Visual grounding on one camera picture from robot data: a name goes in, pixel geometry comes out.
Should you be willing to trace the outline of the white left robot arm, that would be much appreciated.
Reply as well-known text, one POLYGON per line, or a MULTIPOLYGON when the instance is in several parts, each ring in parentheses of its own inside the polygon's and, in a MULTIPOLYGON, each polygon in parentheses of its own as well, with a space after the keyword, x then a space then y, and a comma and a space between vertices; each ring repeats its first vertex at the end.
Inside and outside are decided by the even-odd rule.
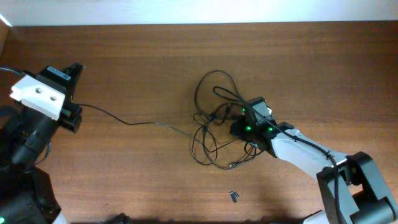
POLYGON ((20 76, 9 91, 18 108, 1 107, 1 223, 66 223, 50 176, 37 167, 46 159, 58 128, 76 133, 82 108, 73 102, 84 66, 46 66, 20 76))

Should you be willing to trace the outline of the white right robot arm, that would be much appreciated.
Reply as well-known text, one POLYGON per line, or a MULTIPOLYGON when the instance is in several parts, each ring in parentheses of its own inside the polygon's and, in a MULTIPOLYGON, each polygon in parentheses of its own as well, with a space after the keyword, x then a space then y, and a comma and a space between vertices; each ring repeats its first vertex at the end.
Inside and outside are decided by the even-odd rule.
POLYGON ((304 218, 304 223, 380 224, 397 220, 397 202, 369 154, 334 151, 305 137, 289 123, 276 123, 263 97, 241 103, 243 113, 231 125, 231 134, 317 181, 324 208, 304 218))

